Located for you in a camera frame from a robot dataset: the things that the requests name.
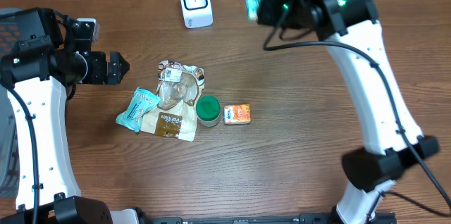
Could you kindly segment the mint green wipes pack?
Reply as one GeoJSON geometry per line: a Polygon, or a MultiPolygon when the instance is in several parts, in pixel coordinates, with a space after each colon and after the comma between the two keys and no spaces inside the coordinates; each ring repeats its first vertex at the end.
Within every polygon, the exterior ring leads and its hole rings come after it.
{"type": "Polygon", "coordinates": [[[138,87],[128,108],[116,117],[116,123],[134,132],[139,132],[143,117],[156,108],[161,98],[147,89],[138,87]]]}

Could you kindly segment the clear bag bread package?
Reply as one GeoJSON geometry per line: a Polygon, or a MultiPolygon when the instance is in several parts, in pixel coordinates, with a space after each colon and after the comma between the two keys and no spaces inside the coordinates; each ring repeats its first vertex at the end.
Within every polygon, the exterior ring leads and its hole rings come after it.
{"type": "Polygon", "coordinates": [[[175,61],[162,61],[157,77],[156,95],[160,102],[144,115],[140,130],[192,142],[197,130],[195,106],[204,89],[204,70],[175,61]]]}

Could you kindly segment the green lid clear jar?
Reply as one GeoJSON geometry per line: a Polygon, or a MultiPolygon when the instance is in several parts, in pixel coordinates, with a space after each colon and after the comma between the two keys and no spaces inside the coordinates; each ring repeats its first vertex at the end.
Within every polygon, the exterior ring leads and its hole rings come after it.
{"type": "Polygon", "coordinates": [[[196,114],[199,122],[206,127],[213,127],[220,121],[221,105],[216,97],[201,97],[196,104],[196,114]]]}

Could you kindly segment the orange tissue pack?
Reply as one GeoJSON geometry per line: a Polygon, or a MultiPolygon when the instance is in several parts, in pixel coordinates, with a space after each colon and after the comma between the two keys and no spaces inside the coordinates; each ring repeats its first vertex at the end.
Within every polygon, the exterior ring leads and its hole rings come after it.
{"type": "Polygon", "coordinates": [[[251,108],[249,104],[225,105],[223,122],[226,125],[246,125],[251,123],[251,108]]]}

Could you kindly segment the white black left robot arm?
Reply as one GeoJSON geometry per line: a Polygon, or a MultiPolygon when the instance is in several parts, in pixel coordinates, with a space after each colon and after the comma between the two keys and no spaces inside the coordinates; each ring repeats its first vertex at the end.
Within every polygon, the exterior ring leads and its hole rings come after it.
{"type": "Polygon", "coordinates": [[[3,223],[146,223],[139,208],[112,211],[81,195],[70,163],[66,103],[77,84],[118,85],[129,63],[93,51],[99,24],[50,8],[1,10],[1,85],[12,105],[20,179],[3,223]]]}

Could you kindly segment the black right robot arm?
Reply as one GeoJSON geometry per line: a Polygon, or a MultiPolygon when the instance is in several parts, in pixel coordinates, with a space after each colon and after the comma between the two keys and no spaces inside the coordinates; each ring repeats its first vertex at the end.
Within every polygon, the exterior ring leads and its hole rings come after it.
{"type": "Polygon", "coordinates": [[[373,0],[261,0],[257,21],[275,35],[288,29],[315,32],[317,44],[335,60],[362,128],[364,145],[342,156],[348,184],[323,223],[394,223],[376,209],[396,181],[414,165],[439,152],[438,139],[425,135],[402,98],[385,52],[373,0]]]}

